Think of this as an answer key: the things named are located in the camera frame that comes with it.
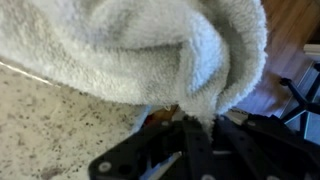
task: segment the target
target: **granite countertop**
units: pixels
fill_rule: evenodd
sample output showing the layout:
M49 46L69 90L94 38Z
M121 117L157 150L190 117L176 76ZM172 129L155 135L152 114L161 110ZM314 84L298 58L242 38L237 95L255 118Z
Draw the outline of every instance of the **granite countertop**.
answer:
M0 61L0 179L82 180L149 108L105 102Z

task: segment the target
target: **countertop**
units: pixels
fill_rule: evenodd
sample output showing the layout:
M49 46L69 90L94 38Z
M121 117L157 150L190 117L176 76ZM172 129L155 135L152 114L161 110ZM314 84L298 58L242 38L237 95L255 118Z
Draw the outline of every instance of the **countertop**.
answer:
M88 179L90 161L136 131L148 113L9 64L0 61L0 180Z

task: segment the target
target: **white towel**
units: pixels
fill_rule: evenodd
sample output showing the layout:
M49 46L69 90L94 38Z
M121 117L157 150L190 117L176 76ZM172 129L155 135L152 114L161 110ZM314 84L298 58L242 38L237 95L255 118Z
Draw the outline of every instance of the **white towel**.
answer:
M208 120L258 83L265 24L259 0L0 0L0 55L105 100Z

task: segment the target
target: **towel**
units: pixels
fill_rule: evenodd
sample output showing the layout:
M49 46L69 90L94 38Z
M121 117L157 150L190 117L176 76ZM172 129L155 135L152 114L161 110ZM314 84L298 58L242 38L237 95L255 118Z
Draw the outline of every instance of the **towel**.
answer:
M210 126L259 82L265 24L259 0L0 0L0 55L104 100L179 104Z

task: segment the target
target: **wooden floor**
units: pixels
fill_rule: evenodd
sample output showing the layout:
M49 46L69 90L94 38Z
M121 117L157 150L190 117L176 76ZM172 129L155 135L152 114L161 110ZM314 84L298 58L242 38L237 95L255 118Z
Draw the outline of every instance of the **wooden floor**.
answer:
M237 107L250 113L280 116L291 95L278 84L279 77L299 83L310 67L312 61L302 48L320 21L320 7L315 0L262 0L262 3L268 19L269 57L262 81ZM171 114L161 111L155 117L168 118Z

